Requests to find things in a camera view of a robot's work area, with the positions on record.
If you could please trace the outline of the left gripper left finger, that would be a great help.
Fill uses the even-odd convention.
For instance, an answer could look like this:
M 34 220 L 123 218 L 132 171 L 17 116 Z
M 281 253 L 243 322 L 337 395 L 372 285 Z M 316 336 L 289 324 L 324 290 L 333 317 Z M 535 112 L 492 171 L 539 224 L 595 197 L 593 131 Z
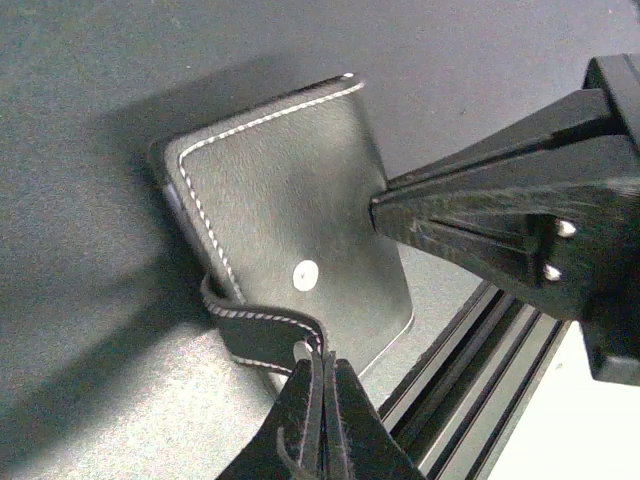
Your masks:
M 297 362 L 258 432 L 219 477 L 320 478 L 323 423 L 323 362 L 313 353 Z

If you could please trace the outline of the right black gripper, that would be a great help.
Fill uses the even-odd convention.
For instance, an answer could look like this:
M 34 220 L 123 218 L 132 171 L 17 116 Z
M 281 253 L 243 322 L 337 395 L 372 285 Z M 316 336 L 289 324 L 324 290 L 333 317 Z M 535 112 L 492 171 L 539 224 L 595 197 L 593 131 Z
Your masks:
M 584 85 L 602 89 L 391 179 L 371 216 L 551 316 L 584 315 L 592 378 L 637 385 L 639 55 L 592 59 Z M 598 136 L 614 118 L 625 136 Z

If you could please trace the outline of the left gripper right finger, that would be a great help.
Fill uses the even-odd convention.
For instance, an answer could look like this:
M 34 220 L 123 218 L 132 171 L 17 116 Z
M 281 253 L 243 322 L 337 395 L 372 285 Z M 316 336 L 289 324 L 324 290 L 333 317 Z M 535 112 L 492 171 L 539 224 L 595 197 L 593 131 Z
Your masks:
M 327 479 L 421 479 L 423 475 L 381 422 L 351 364 L 324 362 Z

